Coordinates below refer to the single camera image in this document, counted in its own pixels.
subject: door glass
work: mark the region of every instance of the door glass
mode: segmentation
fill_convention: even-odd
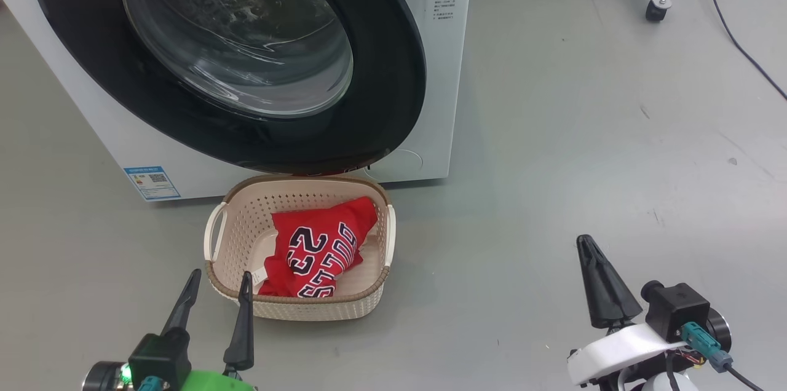
[[[300,117],[331,107],[352,49],[325,0],[123,0],[132,26],[202,95],[249,114]]]

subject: blue and white sticker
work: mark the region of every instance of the blue and white sticker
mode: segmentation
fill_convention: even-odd
[[[180,198],[169,176],[161,167],[124,168],[134,186],[140,190],[145,200],[165,200]]]

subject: green light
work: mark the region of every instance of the green light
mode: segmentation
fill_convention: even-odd
[[[126,363],[124,366],[121,366],[121,380],[126,384],[132,381],[132,368],[128,363]]]

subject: washing machine door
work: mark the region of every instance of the washing machine door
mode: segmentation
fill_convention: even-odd
[[[39,2],[121,105],[243,167],[363,167],[401,144],[421,113],[424,48],[404,0]]]

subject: caster wheel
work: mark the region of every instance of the caster wheel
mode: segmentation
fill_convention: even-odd
[[[644,18],[649,20],[650,22],[660,22],[664,21],[664,16],[666,16],[666,10],[663,8],[658,8],[653,4],[653,1],[647,3],[647,10],[644,11]]]

